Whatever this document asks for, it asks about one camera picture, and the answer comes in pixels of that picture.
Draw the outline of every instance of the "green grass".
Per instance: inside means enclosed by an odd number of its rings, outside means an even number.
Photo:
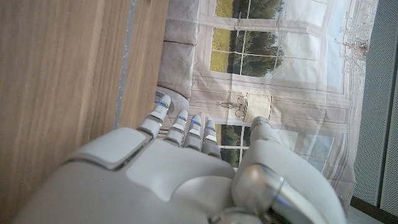
[[[232,17],[233,0],[217,0],[215,16]],[[229,51],[229,38],[231,31],[214,28],[212,49]],[[216,72],[227,72],[228,54],[222,52],[211,52],[210,70]]]
[[[221,125],[220,124],[215,124],[216,128],[216,137],[217,137],[217,144],[221,144]]]
[[[234,0],[217,0],[215,16],[231,18],[233,4]]]
[[[229,51],[230,30],[214,28],[213,42],[211,43],[213,50]],[[216,72],[227,72],[228,55],[223,52],[211,52],[210,70]]]

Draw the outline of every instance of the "white robotic hand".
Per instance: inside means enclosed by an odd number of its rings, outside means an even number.
[[[203,140],[181,111],[156,139],[170,97],[137,129],[114,130],[73,153],[13,223],[345,223],[330,184],[286,149],[262,117],[237,172],[221,160],[214,122]]]

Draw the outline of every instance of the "robot finger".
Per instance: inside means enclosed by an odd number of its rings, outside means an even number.
[[[153,138],[159,133],[162,122],[166,117],[167,111],[172,99],[164,95],[156,104],[154,110],[147,116],[147,118],[139,126],[138,130],[150,134]]]
[[[277,133],[269,124],[268,119],[262,116],[254,118],[251,124],[250,143],[257,141],[258,139],[275,141],[282,144]]]
[[[189,125],[187,136],[185,137],[184,147],[200,151],[200,116],[194,115]]]
[[[184,135],[185,125],[188,119],[188,112],[181,110],[175,118],[173,126],[169,129],[164,141],[180,147]]]
[[[221,159],[220,149],[218,149],[217,145],[216,128],[212,120],[206,122],[201,151],[209,156]]]

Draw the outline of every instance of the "window pane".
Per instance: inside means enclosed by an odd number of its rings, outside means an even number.
[[[250,127],[244,127],[243,132],[243,146],[250,146]]]
[[[222,146],[240,146],[241,145],[242,126],[221,125],[221,145]]]
[[[216,0],[215,16],[246,19],[248,7],[249,0]]]
[[[239,74],[241,70],[241,54],[211,51],[210,70]]]
[[[234,0],[216,0],[215,16],[232,18]]]
[[[251,77],[264,77],[271,74],[275,66],[275,57],[261,57],[245,55],[243,57],[242,75]],[[282,63],[278,58],[277,67]]]
[[[239,166],[240,149],[222,149],[221,158],[223,161],[228,162],[233,167]]]
[[[243,39],[244,31],[214,28],[211,48],[212,50],[242,53]]]
[[[277,19],[283,10],[282,0],[251,0],[250,19]]]
[[[265,56],[276,56],[277,53],[279,53],[278,55],[283,55],[281,48],[279,48],[278,52],[279,39],[279,34],[275,32],[247,31],[244,53]]]

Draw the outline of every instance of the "wood grain surface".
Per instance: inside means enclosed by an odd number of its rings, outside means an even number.
[[[139,126],[153,109],[168,8],[169,0],[136,2],[120,127]]]
[[[153,107],[168,3],[136,1],[121,126]],[[69,153],[114,128],[129,6],[0,0],[0,223]]]

